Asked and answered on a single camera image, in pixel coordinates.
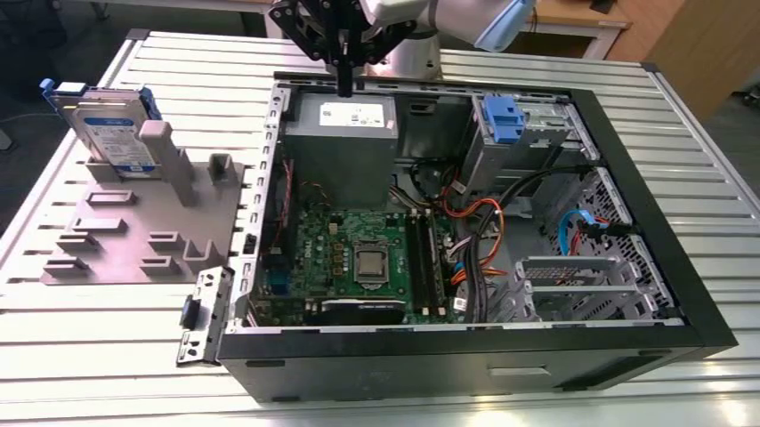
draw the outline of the cpu socket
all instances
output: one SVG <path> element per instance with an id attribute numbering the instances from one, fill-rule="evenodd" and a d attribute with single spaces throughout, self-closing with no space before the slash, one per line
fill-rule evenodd
<path id="1" fill-rule="evenodd" d="M 381 241 L 354 243 L 354 281 L 365 289 L 377 290 L 389 283 L 389 245 Z"/>

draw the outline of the floor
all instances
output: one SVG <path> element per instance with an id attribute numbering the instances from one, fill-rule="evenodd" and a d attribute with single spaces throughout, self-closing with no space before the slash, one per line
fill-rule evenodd
<path id="1" fill-rule="evenodd" d="M 62 2 L 61 19 L 69 42 L 53 51 L 61 77 L 97 84 L 102 72 L 131 28 L 242 36 L 241 16 L 234 12 L 194 11 L 174 8 L 111 5 L 111 17 L 97 21 L 87 3 Z M 7 121 L 10 117 L 29 116 Z M 0 151 L 0 233 L 14 219 L 38 176 L 69 127 L 51 116 L 45 101 L 18 101 L 0 89 L 0 129 L 15 142 Z M 760 194 L 760 109 L 746 107 L 731 98 L 706 123 L 708 132 L 755 192 Z"/>

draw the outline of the metal panel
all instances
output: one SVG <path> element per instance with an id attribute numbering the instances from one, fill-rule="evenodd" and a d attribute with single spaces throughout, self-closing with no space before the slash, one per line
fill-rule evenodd
<path id="1" fill-rule="evenodd" d="M 715 198 L 736 200 L 739 195 L 724 182 L 648 181 L 655 197 Z"/>
<path id="2" fill-rule="evenodd" d="M 117 86 L 154 82 L 177 145 L 191 159 L 232 153 L 252 168 L 244 176 L 252 183 L 272 73 L 321 71 L 321 65 L 285 40 L 154 32 L 143 47 L 133 47 L 125 44 L 102 84 L 121 70 L 126 80 Z M 600 392 L 261 407 L 224 368 L 174 366 L 191 284 L 54 288 L 37 281 L 90 176 L 77 164 L 87 150 L 69 137 L 0 246 L 0 275 L 10 278 L 0 281 L 0 420 L 639 426 L 646 414 L 663 424 L 760 424 L 760 400 L 751 394 L 760 391 L 760 227 L 703 136 L 674 119 L 674 95 L 644 81 L 648 73 L 634 63 L 457 51 L 445 51 L 444 59 L 445 78 L 596 90 L 740 346 L 711 362 L 666 367 Z M 246 189 L 241 204 L 252 198 Z M 248 215 L 241 209 L 240 218 Z"/>

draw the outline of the ram slot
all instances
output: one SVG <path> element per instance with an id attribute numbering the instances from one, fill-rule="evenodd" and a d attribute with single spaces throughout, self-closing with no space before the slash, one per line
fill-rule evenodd
<path id="1" fill-rule="evenodd" d="M 431 225 L 425 216 L 407 217 L 407 251 L 413 280 L 413 307 L 423 314 L 429 313 L 439 303 L 435 275 L 435 248 L 432 247 Z"/>

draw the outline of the wooden desk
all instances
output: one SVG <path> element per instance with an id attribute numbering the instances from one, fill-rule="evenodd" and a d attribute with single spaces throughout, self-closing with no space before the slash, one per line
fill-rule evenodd
<path id="1" fill-rule="evenodd" d="M 540 0 L 537 6 L 540 22 L 577 27 L 622 29 L 631 27 L 631 19 L 618 5 L 608 14 L 604 14 L 590 9 L 591 3 L 588 0 Z"/>
<path id="2" fill-rule="evenodd" d="M 620 32 L 631 27 L 631 20 L 618 6 L 610 14 L 590 9 L 586 0 L 540 0 L 536 32 L 564 36 L 586 36 L 594 39 L 584 58 L 603 60 L 607 57 Z M 531 22 L 524 31 L 531 31 Z"/>

